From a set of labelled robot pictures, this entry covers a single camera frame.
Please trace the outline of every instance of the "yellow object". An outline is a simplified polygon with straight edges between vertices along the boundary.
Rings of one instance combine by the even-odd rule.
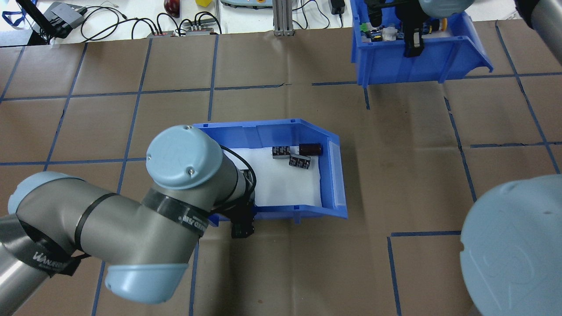
[[[202,6],[202,7],[207,7],[211,2],[212,0],[195,0],[195,3],[198,6]]]

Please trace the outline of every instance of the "light blue joint cover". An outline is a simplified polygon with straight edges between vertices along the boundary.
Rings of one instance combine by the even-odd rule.
[[[482,315],[560,315],[562,175],[502,184],[463,225],[460,263]]]
[[[127,300],[164,303],[174,294],[187,267],[187,263],[112,265],[107,269],[105,285]]]
[[[10,196],[10,199],[8,200],[8,213],[15,214],[21,202],[33,190],[37,189],[47,182],[66,178],[80,179],[78,177],[73,177],[72,175],[53,171],[43,171],[27,177],[17,185],[16,191]]]
[[[152,140],[146,158],[154,182],[181,190],[199,186],[215,175],[223,163],[223,150],[202,130],[178,125]]]
[[[422,10],[430,17],[437,19],[461,13],[473,3],[474,0],[420,0]]]

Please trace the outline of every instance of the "capacitor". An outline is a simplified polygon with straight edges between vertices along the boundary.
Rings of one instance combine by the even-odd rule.
[[[298,154],[303,156],[322,155],[322,145],[320,143],[298,144]]]

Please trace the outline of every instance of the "grid of blue tape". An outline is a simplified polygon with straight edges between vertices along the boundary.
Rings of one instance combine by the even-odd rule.
[[[511,59],[511,56],[509,54],[509,51],[507,50],[507,46],[505,45],[504,39],[501,35],[501,30],[498,27],[498,24],[496,22],[496,33],[497,36],[501,42],[501,45],[504,49],[505,55],[507,56],[507,59],[509,60],[509,63],[511,65],[511,69],[513,71],[513,75],[487,75],[487,76],[467,76],[466,78],[470,78],[470,79],[483,79],[483,78],[515,78],[517,80],[517,83],[519,85],[519,88],[521,90],[521,93],[523,94],[525,101],[527,103],[527,108],[529,109],[529,114],[531,115],[531,117],[533,118],[533,121],[535,123],[535,126],[537,127],[537,130],[542,138],[542,142],[540,143],[532,143],[532,144],[525,144],[525,143],[505,143],[505,144],[473,144],[470,145],[470,148],[498,148],[498,147],[519,147],[519,146],[544,146],[545,149],[547,150],[547,152],[549,153],[549,157],[551,159],[552,162],[552,167],[554,168],[554,171],[557,174],[560,174],[560,169],[558,167],[558,164],[554,158],[554,155],[552,154],[552,150],[550,148],[551,145],[562,145],[562,142],[549,142],[546,139],[546,136],[542,130],[542,127],[534,113],[533,110],[533,106],[531,104],[531,101],[529,99],[529,97],[527,96],[527,94],[525,93],[525,89],[523,87],[523,84],[521,83],[521,79],[520,77],[526,77],[526,76],[552,76],[552,75],[562,75],[562,73],[545,73],[545,74],[518,74],[517,73],[517,69],[515,68],[515,64],[513,63],[513,60]],[[476,202],[476,192],[474,190],[474,184],[472,183],[472,178],[470,176],[470,170],[468,167],[468,163],[466,162],[466,157],[464,154],[464,150],[463,150],[463,145],[461,143],[460,140],[460,136],[459,136],[459,131],[457,130],[456,127],[456,123],[455,123],[455,118],[452,114],[451,111],[451,104],[449,103],[449,100],[447,98],[445,98],[445,106],[447,107],[447,111],[449,113],[449,118],[451,120],[451,127],[453,128],[454,132],[455,132],[455,138],[457,140],[457,145],[459,147],[459,153],[463,162],[463,166],[464,166],[464,170],[465,170],[465,174],[466,174],[466,180],[468,182],[468,186],[470,189],[470,193],[472,195],[472,199]],[[395,296],[395,303],[396,303],[396,314],[398,316],[402,316],[402,307],[400,305],[400,293],[398,291],[398,281],[397,281],[397,276],[396,276],[396,267],[395,267],[395,261],[394,261],[394,254],[392,252],[392,237],[415,237],[415,236],[459,236],[461,234],[461,231],[439,231],[439,232],[396,232],[396,233],[391,233],[391,235],[389,237],[387,237],[387,244],[388,244],[388,261],[390,264],[390,270],[391,270],[391,277],[392,277],[392,287],[394,290],[394,296]]]
[[[519,84],[519,88],[521,89],[521,92],[523,93],[523,96],[525,97],[525,101],[527,102],[527,106],[529,108],[529,112],[534,120],[534,123],[537,127],[537,130],[539,131],[539,134],[541,135],[542,138],[542,142],[540,143],[533,143],[533,144],[524,144],[524,143],[506,143],[506,144],[473,144],[470,145],[470,148],[492,148],[492,147],[517,147],[517,146],[545,146],[548,153],[549,153],[549,157],[552,161],[552,165],[556,171],[557,174],[560,174],[560,170],[558,167],[558,164],[554,158],[554,155],[552,154],[552,151],[550,149],[550,145],[562,145],[562,142],[549,142],[546,139],[546,136],[544,134],[544,132],[542,131],[542,128],[540,126],[540,123],[534,113],[533,107],[531,105],[531,102],[527,96],[527,94],[525,93],[524,87],[521,83],[520,77],[527,77],[527,76],[552,76],[552,75],[562,75],[562,73],[536,73],[536,74],[518,74],[517,70],[515,68],[515,65],[513,63],[513,60],[511,59],[511,56],[509,55],[509,51],[507,50],[507,47],[505,46],[504,40],[501,36],[501,31],[499,29],[499,27],[497,26],[496,23],[496,31],[497,31],[497,35],[500,39],[500,42],[502,44],[502,47],[504,49],[505,54],[507,55],[507,59],[510,62],[511,68],[513,70],[512,75],[486,75],[486,76],[467,76],[466,78],[469,79],[483,79],[483,78],[515,78]],[[147,65],[148,65],[148,60],[150,57],[150,50],[152,47],[152,39],[149,40],[148,43],[148,49],[147,49],[147,54],[146,54],[146,59],[144,62],[144,67],[143,67],[143,72],[142,72],[142,76],[141,76],[141,80],[140,80],[140,84],[139,84],[139,89],[136,92],[120,92],[120,93],[98,93],[98,94],[81,94],[81,95],[72,95],[72,92],[74,90],[74,86],[76,84],[76,80],[78,78],[78,73],[80,71],[82,62],[84,60],[84,56],[86,53],[86,50],[88,48],[88,44],[86,43],[84,45],[84,49],[82,51],[82,55],[78,64],[78,67],[76,69],[76,73],[74,75],[74,78],[72,80],[72,85],[70,88],[70,91],[67,95],[65,96],[49,96],[49,97],[24,97],[24,98],[5,98],[6,92],[10,86],[10,83],[12,82],[12,78],[14,76],[14,73],[17,70],[17,67],[21,61],[21,57],[25,51],[25,47],[23,47],[16,59],[16,62],[14,64],[14,67],[12,69],[12,72],[10,74],[10,77],[8,78],[8,81],[6,83],[6,86],[4,88],[4,90],[2,91],[2,94],[0,95],[0,103],[2,103],[2,101],[17,101],[17,100],[44,100],[44,99],[57,99],[57,98],[65,98],[66,102],[65,102],[65,106],[64,106],[64,111],[63,111],[63,115],[60,118],[58,127],[57,127],[57,131],[55,133],[55,137],[53,139],[49,154],[47,156],[46,161],[27,161],[27,162],[0,162],[0,166],[11,166],[11,165],[43,165],[44,166],[44,170],[47,170],[49,165],[62,165],[62,164],[95,164],[95,163],[104,163],[104,162],[121,162],[122,163],[122,167],[121,167],[121,174],[119,177],[119,183],[117,185],[117,193],[120,193],[121,191],[121,185],[123,183],[123,177],[125,174],[125,168],[126,168],[126,163],[128,161],[144,161],[145,158],[144,157],[138,157],[138,158],[128,158],[128,154],[129,154],[129,149],[130,149],[130,143],[131,143],[131,139],[132,139],[132,135],[133,135],[133,129],[134,129],[134,123],[136,120],[136,116],[137,116],[137,110],[138,110],[138,105],[139,105],[139,100],[140,100],[140,96],[142,94],[155,94],[155,93],[175,93],[175,92],[198,92],[198,91],[209,91],[210,92],[210,98],[209,98],[209,114],[207,119],[210,121],[211,120],[211,114],[212,114],[212,99],[213,99],[213,92],[214,91],[224,91],[224,90],[236,90],[236,89],[259,89],[259,88],[278,88],[283,86],[284,84],[278,84],[278,85],[252,85],[252,86],[239,86],[239,87],[215,87],[215,71],[216,71],[216,58],[217,58],[217,51],[218,51],[218,46],[219,46],[219,38],[216,37],[215,38],[215,48],[214,48],[214,56],[213,56],[213,64],[212,64],[212,76],[211,76],[211,87],[210,88],[197,88],[197,89],[178,89],[178,90],[157,90],[157,91],[143,91],[143,83],[144,83],[144,77],[146,75],[146,69],[147,69]],[[346,84],[357,84],[357,82],[355,81],[346,81],[346,82],[318,82],[318,83],[312,83],[313,86],[325,86],[325,85],[346,85]],[[55,148],[56,145],[56,141],[58,138],[58,134],[60,132],[60,128],[62,126],[64,117],[65,117],[65,113],[66,113],[66,109],[68,107],[68,104],[70,102],[71,98],[84,98],[84,97],[103,97],[103,96],[122,96],[122,95],[132,95],[132,94],[136,94],[137,95],[137,99],[135,102],[135,108],[134,108],[134,112],[133,112],[133,118],[132,118],[132,122],[130,125],[130,129],[129,129],[129,137],[128,137],[128,141],[127,141],[127,145],[126,145],[126,149],[125,149],[125,155],[123,159],[100,159],[100,160],[75,160],[75,161],[51,161],[51,156],[52,156],[52,152]],[[369,95],[368,95],[368,91],[367,89],[364,89],[364,97],[365,97],[365,103],[366,103],[366,108],[368,110],[370,110],[370,103],[369,103]],[[461,144],[461,140],[460,140],[460,136],[459,133],[457,131],[456,128],[456,124],[455,124],[455,119],[453,117],[453,114],[451,113],[451,106],[449,101],[445,98],[445,105],[447,107],[447,110],[449,111],[449,116],[451,119],[451,126],[455,132],[455,137],[457,139],[457,144],[459,147],[459,151],[460,151],[460,155],[461,155],[461,159],[463,161],[463,166],[465,169],[465,173],[466,173],[466,178],[468,181],[468,186],[472,195],[472,198],[474,201],[476,201],[476,194],[475,194],[475,190],[474,190],[474,185],[472,183],[472,178],[470,177],[470,170],[468,167],[468,164],[466,162],[466,158],[464,156],[464,151],[463,151],[463,146]],[[402,315],[402,310],[400,307],[400,296],[398,293],[398,284],[397,284],[397,277],[396,277],[396,270],[395,270],[395,262],[394,262],[394,257],[393,257],[393,253],[392,253],[392,241],[391,241],[391,237],[412,237],[412,236],[454,236],[454,235],[460,235],[460,231],[441,231],[441,232],[396,232],[396,233],[391,233],[391,235],[389,237],[387,237],[387,243],[388,243],[388,256],[389,256],[389,264],[391,267],[391,276],[392,276],[392,283],[393,283],[393,289],[394,289],[394,295],[395,295],[395,302],[396,302],[396,312],[398,316]],[[196,284],[196,276],[197,276],[197,261],[198,261],[198,254],[199,254],[199,244],[196,246],[196,249],[194,251],[194,257],[193,257],[193,269],[192,269],[192,283],[191,283],[191,294],[190,294],[190,298],[189,298],[189,316],[193,316],[193,305],[194,305],[194,299],[195,299],[195,284]],[[102,286],[102,278],[103,278],[103,274],[104,274],[104,270],[105,270],[105,262],[102,262],[100,270],[99,270],[99,277],[98,277],[98,282],[97,282],[97,289],[96,289],[96,294],[94,297],[94,304],[92,306],[92,316],[95,316],[96,311],[97,311],[97,305],[98,305],[98,300],[99,300],[99,292],[101,290],[101,286]]]

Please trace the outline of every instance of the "printed logo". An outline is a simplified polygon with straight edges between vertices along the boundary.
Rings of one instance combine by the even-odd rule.
[[[55,269],[62,269],[64,267],[64,263],[59,262],[59,261],[54,261],[54,260],[49,260],[47,259],[47,256],[45,256],[44,253],[39,253],[38,251],[35,252],[35,255],[33,255],[33,260],[48,266],[49,268],[55,268]]]

